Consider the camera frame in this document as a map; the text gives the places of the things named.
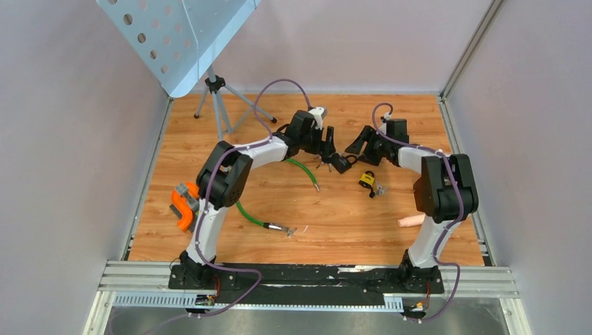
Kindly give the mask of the black padlock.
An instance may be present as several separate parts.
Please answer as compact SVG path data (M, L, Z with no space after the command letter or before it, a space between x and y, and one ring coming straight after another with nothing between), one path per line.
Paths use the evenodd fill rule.
M339 173L344 174L346 171L352 168L352 166L358 161L358 157L355 154L339 155L337 153L332 154L330 157L331 166Z

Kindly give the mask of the yellow padlock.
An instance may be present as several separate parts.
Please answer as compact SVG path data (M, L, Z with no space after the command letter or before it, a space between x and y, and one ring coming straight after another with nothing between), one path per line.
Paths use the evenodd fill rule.
M367 170L366 172L362 173L358 180L358 184L364 188L373 190L375 180L375 174L372 171Z

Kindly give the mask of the small silver keys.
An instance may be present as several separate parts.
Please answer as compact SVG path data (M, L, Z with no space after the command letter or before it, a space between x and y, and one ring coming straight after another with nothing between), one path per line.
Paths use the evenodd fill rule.
M288 238L291 238L295 234L295 232L297 231L297 228L284 227L282 230L285 232L285 234Z

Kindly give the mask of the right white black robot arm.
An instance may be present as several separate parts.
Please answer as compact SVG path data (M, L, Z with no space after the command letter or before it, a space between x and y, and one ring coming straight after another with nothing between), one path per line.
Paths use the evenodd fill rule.
M395 272L399 285L413 292L438 278L442 250L457 224L476 211L478 192L466 154L446 155L410 143L405 119L382 118L381 122L378 128L365 126L345 151L370 165L387 159L419 174L413 195L416 209L425 217Z

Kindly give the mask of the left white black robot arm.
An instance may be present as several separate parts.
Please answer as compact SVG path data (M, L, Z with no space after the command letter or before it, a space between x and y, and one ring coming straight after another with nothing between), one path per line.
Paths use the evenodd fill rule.
M216 259L219 232L229 208L239 202L252 170L285 161L300 151L320 154L323 119L327 110L311 107L297 111L291 122L259 142L233 146L220 141L194 183L180 183L171 195L171 211L177 227L193 233L193 240L171 268L169 288L219 288Z

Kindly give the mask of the yellow padlock keys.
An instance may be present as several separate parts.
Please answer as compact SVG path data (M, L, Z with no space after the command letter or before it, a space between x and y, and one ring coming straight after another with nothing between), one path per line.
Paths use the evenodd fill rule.
M378 195L384 195L386 190L386 187L381 186L377 181L375 181L370 187L369 197L375 198Z

